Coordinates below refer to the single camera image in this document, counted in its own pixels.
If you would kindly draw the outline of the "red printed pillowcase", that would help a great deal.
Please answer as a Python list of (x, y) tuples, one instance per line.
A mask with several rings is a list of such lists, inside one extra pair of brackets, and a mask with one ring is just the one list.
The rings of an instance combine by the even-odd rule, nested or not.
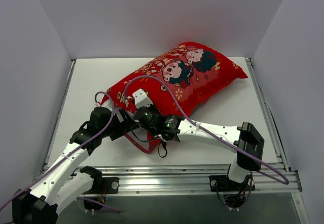
[(164, 115), (191, 115), (236, 79), (246, 79), (241, 67), (220, 52), (196, 42), (184, 42), (147, 62), (107, 90), (119, 108), (136, 110), (129, 96), (143, 89)]

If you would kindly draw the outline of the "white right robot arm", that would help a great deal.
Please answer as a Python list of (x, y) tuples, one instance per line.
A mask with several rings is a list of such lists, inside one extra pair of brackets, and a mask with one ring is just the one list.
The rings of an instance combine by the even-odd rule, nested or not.
[(168, 141), (199, 142), (235, 152), (236, 157), (225, 177), (225, 184), (231, 190), (238, 189), (250, 172), (261, 170), (265, 140), (251, 123), (219, 126), (178, 115), (162, 115), (147, 107), (135, 112), (134, 121), (150, 135), (158, 137), (164, 147)]

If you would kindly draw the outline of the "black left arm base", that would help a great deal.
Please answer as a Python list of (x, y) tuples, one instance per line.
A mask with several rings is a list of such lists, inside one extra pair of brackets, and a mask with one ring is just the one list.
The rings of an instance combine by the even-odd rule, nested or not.
[(97, 184), (98, 194), (117, 194), (119, 188), (118, 177), (101, 177)]

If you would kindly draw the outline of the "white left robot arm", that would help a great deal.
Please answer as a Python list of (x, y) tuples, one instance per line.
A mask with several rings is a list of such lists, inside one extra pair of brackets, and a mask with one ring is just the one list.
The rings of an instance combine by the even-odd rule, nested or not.
[(137, 127), (125, 110), (96, 107), (90, 119), (73, 133), (53, 165), (31, 186), (18, 190), (12, 200), (13, 223), (56, 223), (58, 215), (81, 194), (106, 193), (102, 172), (83, 167), (71, 175), (98, 148), (102, 140), (116, 140)]

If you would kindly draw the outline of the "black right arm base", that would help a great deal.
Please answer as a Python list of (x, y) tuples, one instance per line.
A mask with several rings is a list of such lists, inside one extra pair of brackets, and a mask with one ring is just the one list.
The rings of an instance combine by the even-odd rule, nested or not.
[(246, 175), (242, 183), (231, 181), (226, 175), (211, 175), (209, 176), (210, 190), (212, 192), (240, 192), (254, 191), (255, 184), (250, 179), (250, 175)]

